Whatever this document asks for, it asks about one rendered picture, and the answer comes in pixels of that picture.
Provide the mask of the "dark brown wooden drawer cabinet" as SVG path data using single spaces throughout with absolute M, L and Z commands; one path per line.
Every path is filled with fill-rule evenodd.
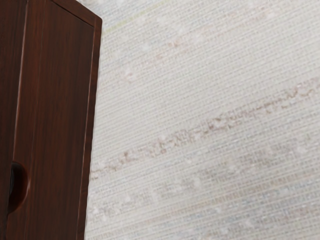
M 0 240 L 84 240 L 102 23 L 0 0 Z

